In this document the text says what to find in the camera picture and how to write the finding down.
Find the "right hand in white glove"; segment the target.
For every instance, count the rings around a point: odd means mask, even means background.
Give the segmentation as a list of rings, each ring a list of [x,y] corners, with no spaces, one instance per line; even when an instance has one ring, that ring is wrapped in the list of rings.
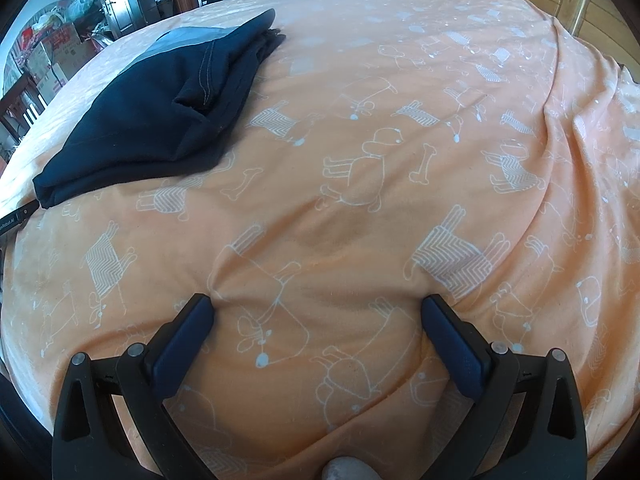
[[[368,464],[355,457],[341,456],[330,460],[323,467],[322,480],[381,480],[380,475]]]

